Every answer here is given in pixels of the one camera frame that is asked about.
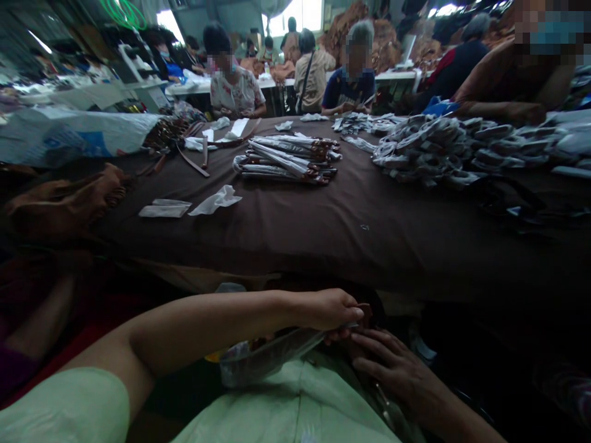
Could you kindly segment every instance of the fluorescent light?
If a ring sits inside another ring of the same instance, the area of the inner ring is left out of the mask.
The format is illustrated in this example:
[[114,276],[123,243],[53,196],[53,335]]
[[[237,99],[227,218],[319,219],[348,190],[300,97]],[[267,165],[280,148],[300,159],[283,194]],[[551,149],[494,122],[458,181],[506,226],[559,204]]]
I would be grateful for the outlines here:
[[45,49],[45,51],[47,51],[49,54],[51,54],[51,53],[53,52],[53,51],[50,49],[50,47],[49,47],[49,46],[47,46],[45,43],[43,43],[43,42],[41,41],[41,39],[39,39],[39,37],[37,37],[35,34],[33,34],[33,33],[31,32],[31,30],[27,30],[27,31],[29,31],[29,34],[31,34],[33,37],[35,37],[35,40],[37,40],[37,41],[39,42],[39,44],[40,44],[40,45],[43,47],[43,49]]

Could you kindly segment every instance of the white cloth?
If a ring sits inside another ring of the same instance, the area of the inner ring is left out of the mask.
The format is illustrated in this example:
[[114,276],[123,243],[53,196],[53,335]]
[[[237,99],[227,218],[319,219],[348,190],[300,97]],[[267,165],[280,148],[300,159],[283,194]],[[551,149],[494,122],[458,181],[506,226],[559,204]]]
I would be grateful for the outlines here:
[[222,73],[212,77],[211,105],[216,109],[226,108],[238,114],[254,112],[265,103],[265,96],[252,72],[240,66],[236,69],[240,76],[235,85],[228,83]]
[[222,189],[211,197],[207,197],[199,206],[189,212],[189,215],[213,214],[219,207],[228,207],[242,200],[242,197],[234,195],[234,187],[223,185]]

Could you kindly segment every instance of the brown leather strap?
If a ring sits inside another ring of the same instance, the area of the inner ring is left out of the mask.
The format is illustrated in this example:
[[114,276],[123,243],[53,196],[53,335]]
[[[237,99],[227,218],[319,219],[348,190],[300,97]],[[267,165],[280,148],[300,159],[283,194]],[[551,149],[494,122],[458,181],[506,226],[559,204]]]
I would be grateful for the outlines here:
[[212,146],[217,146],[218,148],[235,148],[236,146],[240,146],[257,132],[261,120],[261,118],[258,119],[252,127],[252,130],[249,132],[249,134],[245,135],[244,137],[237,138],[236,140],[232,140],[231,142],[209,142],[209,144]]
[[202,176],[204,176],[206,178],[209,177],[209,174],[207,172],[205,172],[202,168],[200,168],[198,165],[193,163],[191,160],[189,160],[189,158],[185,154],[183,154],[183,151],[181,151],[178,146],[177,146],[177,149],[179,149],[179,154],[181,155],[181,157],[183,157],[185,159],[185,161],[187,163],[189,163],[189,165],[191,165],[193,168],[195,168]]

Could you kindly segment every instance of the brown leather bag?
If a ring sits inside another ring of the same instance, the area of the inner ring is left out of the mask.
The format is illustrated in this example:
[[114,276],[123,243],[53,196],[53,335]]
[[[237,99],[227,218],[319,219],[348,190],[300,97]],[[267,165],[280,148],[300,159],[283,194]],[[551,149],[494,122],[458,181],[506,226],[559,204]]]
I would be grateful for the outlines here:
[[129,177],[116,166],[79,182],[57,180],[21,194],[4,207],[14,232],[27,241],[56,243],[85,236],[88,226],[125,196]]

